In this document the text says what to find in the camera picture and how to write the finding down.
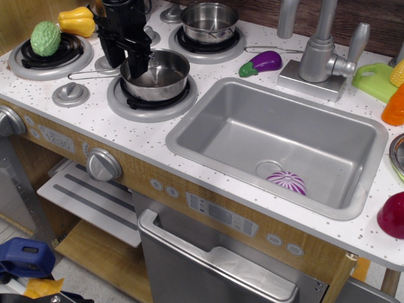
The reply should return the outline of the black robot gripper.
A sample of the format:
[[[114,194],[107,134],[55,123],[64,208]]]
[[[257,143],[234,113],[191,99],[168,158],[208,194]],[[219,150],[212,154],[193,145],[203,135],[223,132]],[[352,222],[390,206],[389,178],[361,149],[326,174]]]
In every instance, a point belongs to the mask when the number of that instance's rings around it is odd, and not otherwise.
[[[135,43],[128,50],[129,72],[133,79],[148,71],[151,38],[145,33],[146,15],[152,4],[144,1],[99,1],[101,8],[94,16],[98,37],[107,62],[116,68],[125,60],[124,50],[117,40]]]

